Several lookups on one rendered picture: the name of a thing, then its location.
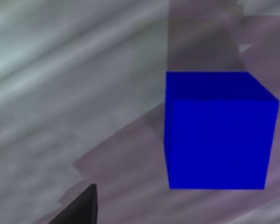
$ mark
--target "blue box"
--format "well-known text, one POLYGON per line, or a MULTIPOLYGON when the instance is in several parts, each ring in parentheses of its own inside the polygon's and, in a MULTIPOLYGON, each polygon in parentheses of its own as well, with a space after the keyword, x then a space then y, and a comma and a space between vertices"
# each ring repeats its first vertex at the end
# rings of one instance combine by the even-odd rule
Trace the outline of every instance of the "blue box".
POLYGON ((167 72, 171 189, 264 189, 279 101, 248 72, 167 72))

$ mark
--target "greenish gray patch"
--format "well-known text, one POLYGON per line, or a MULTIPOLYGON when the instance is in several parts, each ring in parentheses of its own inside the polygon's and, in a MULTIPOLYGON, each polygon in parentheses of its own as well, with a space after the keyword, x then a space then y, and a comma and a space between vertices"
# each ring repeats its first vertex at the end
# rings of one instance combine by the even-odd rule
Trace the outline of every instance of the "greenish gray patch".
POLYGON ((168 20, 139 22, 132 38, 132 96, 138 110, 146 112, 164 100, 168 20))

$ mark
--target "black triangle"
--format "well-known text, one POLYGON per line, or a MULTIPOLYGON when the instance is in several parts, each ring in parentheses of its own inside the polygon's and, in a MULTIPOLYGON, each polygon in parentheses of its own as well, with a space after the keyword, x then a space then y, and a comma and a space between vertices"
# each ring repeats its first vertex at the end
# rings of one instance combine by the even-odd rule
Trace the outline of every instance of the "black triangle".
POLYGON ((97 224, 97 185, 90 185, 49 224, 97 224))

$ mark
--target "blurry background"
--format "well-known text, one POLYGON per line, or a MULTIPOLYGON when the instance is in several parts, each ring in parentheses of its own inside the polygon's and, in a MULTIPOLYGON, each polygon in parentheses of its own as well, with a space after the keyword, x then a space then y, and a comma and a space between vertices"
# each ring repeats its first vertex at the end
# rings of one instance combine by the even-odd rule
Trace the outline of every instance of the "blurry background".
POLYGON ((90 183, 99 224, 280 224, 280 112, 263 191, 170 191, 164 74, 247 70, 280 100, 280 1, 0 0, 0 224, 90 183))

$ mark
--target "blue square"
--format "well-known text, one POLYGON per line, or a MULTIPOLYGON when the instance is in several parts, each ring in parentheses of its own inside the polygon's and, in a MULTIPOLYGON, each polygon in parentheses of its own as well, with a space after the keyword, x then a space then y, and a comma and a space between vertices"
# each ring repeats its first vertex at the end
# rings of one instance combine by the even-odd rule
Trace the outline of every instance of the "blue square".
POLYGON ((171 189, 264 189, 279 101, 247 72, 167 72, 171 189))

